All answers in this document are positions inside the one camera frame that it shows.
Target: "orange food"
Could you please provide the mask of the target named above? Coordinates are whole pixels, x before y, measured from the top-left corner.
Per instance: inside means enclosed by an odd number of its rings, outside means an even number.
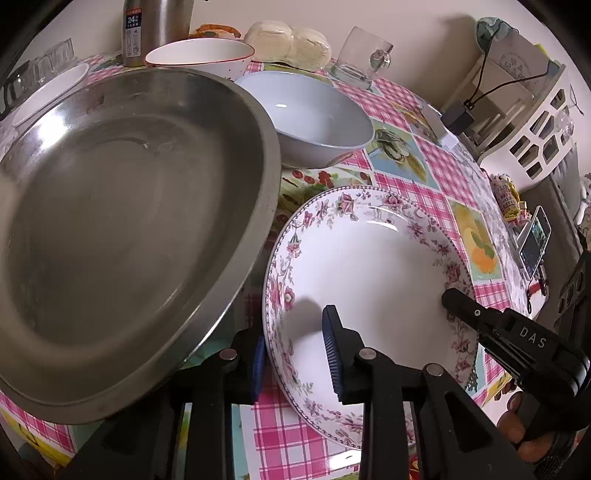
[[[218,25],[215,23],[204,23],[197,30],[195,30],[195,32],[189,34],[189,38],[201,38],[201,37],[211,36],[211,35],[205,34],[205,32],[212,31],[212,30],[213,31],[222,30],[224,32],[228,32],[228,33],[234,35],[234,37],[236,37],[236,38],[240,38],[242,36],[242,34],[238,30],[236,30],[236,28],[230,27],[229,25]]]
[[[470,257],[482,273],[489,274],[495,271],[496,258],[489,257],[483,248],[476,247],[473,249]]]

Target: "thermos label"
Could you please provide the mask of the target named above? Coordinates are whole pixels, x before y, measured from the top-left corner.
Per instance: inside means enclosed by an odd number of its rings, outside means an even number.
[[[125,54],[139,57],[142,54],[142,9],[125,12]]]

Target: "pink floral pattern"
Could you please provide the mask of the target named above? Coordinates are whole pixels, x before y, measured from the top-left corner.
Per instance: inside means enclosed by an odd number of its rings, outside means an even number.
[[[456,287],[474,298],[470,275],[437,221],[417,205],[393,193],[372,186],[329,190],[308,201],[287,222],[269,261],[265,281],[263,315],[269,355],[280,386],[298,413],[321,434],[354,448],[361,447],[363,416],[352,411],[343,414],[325,410],[314,399],[313,383],[303,381],[292,362],[294,346],[291,339],[284,338],[284,320],[297,301],[291,272],[293,262],[306,252],[306,230],[320,225],[332,229],[336,221],[357,222],[360,212],[386,223],[394,223],[395,216],[408,219],[405,233],[437,254],[434,266],[441,267],[445,273],[445,288]],[[469,328],[459,320],[451,318],[449,325],[454,334],[450,348],[457,353],[453,374],[465,386],[476,359],[478,343]],[[410,418],[407,418],[407,432],[409,442],[414,441]]]

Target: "screw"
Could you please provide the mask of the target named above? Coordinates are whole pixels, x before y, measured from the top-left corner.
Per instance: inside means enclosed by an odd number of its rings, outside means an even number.
[[[372,348],[362,348],[359,351],[359,356],[364,360],[373,360],[377,356],[377,353]]]
[[[434,377],[440,377],[443,375],[443,367],[439,364],[428,364],[427,373]]]
[[[238,356],[238,353],[233,348],[225,348],[220,352],[220,358],[222,360],[234,360]]]

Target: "checkered tablecloth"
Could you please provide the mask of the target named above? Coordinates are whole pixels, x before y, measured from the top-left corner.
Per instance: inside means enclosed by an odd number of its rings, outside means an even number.
[[[118,53],[95,55],[85,61],[90,64],[89,83],[127,70],[121,65]],[[248,72],[257,72],[263,68],[269,67],[252,63]],[[424,159],[432,181],[421,183],[391,171],[380,170],[374,166],[367,150],[357,151],[338,167],[322,171],[298,171],[294,176],[294,171],[284,170],[273,229],[269,233],[261,257],[237,299],[246,319],[252,321],[261,315],[262,282],[267,259],[277,233],[290,215],[310,197],[310,191],[319,193],[331,187],[353,183],[373,184],[418,203],[423,210],[437,219],[439,225],[456,244],[462,260],[468,265],[469,257],[460,236],[451,202],[469,207],[475,215],[482,215],[492,243],[496,246],[502,274],[496,280],[475,281],[476,298],[480,304],[487,307],[504,309],[513,306],[514,309],[525,312],[525,284],[508,251],[506,230],[488,182],[461,145],[449,152],[438,147],[432,137],[430,139],[428,132],[424,131],[424,125],[421,126],[422,100],[406,88],[385,79],[376,80],[371,91],[365,91],[331,79],[323,72],[317,74],[317,77],[352,98],[374,120],[387,128],[404,132],[404,135],[408,136],[408,141],[416,146],[418,155]],[[483,405],[496,393],[505,379],[505,374],[482,348],[479,349],[476,361],[476,373],[478,384],[470,394],[476,403]],[[71,427],[36,419],[2,393],[0,408],[31,433],[59,448],[62,453],[73,456],[76,452]],[[347,451],[343,446],[326,440],[308,427],[288,404],[270,371],[267,372],[261,398],[253,407],[242,406],[241,418],[251,479],[329,479],[339,478],[357,470],[359,452]],[[412,477],[415,472],[412,465],[410,471]]]

